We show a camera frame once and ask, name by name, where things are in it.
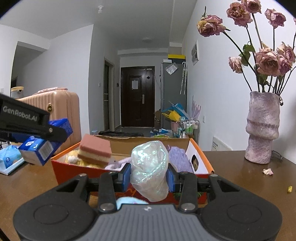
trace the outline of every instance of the pink suitcase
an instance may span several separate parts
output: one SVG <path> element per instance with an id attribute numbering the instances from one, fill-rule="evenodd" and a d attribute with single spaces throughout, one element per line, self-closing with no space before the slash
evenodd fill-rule
<path id="1" fill-rule="evenodd" d="M 19 101 L 50 112 L 50 120 L 68 118 L 73 133 L 55 154 L 81 141 L 79 98 L 76 93 L 66 90 L 48 91 L 19 99 Z"/>

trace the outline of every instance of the paper notice on door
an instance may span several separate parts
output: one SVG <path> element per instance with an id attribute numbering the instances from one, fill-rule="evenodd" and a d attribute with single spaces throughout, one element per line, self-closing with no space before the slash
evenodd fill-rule
<path id="1" fill-rule="evenodd" d="M 137 90 L 139 87 L 138 87 L 138 81 L 137 80 L 133 80 L 131 82 L 131 89 L 132 90 Z"/>

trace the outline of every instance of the orange box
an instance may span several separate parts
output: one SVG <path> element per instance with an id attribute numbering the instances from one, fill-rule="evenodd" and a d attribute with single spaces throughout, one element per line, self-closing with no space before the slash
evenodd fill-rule
<path id="1" fill-rule="evenodd" d="M 188 159 L 193 162 L 192 168 L 195 170 L 195 174 L 198 177 L 207 178 L 209 174 L 214 173 L 214 169 L 209 163 L 208 159 L 196 144 L 193 139 L 178 139 L 178 138 L 148 138 L 148 137 L 107 137 L 98 136 L 103 139 L 110 141 L 112 156 L 115 160 L 121 160 L 123 158 L 131 156 L 132 150 L 140 145 L 149 141 L 159 140 L 165 146 L 177 146 L 179 148 L 185 149 Z M 52 166 L 57 179 L 58 184 L 61 184 L 80 173 L 86 173 L 89 178 L 99 177 L 104 172 L 109 172 L 104 169 L 90 168 L 90 167 L 80 167 L 73 164 L 65 163 L 66 155 L 72 151 L 79 148 L 79 144 L 68 148 L 67 150 L 59 153 L 52 158 Z M 140 193 L 138 193 L 133 186 L 130 184 L 127 192 L 116 193 L 116 197 L 122 196 L 133 196 L 148 202 Z M 204 193 L 199 199 L 198 203 L 204 204 L 206 202 L 206 193 Z M 174 203 L 178 204 L 178 201 L 174 198 L 172 193 L 169 193 L 166 199 L 158 203 Z"/>

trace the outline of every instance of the wooden table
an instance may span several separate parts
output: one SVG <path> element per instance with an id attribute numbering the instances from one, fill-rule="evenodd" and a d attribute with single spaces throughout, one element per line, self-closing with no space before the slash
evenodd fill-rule
<path id="1" fill-rule="evenodd" d="M 272 160 L 273 176 L 262 174 L 267 165 L 257 165 L 244 159 L 244 151 L 205 152 L 215 172 L 229 181 L 275 204 L 283 215 L 283 225 L 277 241 L 296 240 L 296 165 L 284 159 Z M 11 239 L 19 240 L 12 217 L 26 201 L 57 185 L 51 163 L 44 167 L 30 164 L 20 167 L 10 176 L 0 175 L 0 227 Z M 288 194 L 288 186 L 294 186 Z"/>

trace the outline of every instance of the ceiling light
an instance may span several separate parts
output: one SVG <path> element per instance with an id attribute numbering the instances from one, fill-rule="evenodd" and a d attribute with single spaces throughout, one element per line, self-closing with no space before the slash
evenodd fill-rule
<path id="1" fill-rule="evenodd" d="M 152 38 L 145 37 L 145 38 L 142 39 L 142 41 L 144 43 L 151 43 L 152 42 Z"/>
<path id="2" fill-rule="evenodd" d="M 104 6 L 101 5 L 101 6 L 98 6 L 98 8 L 99 8 L 98 13 L 101 13 L 103 11 Z"/>

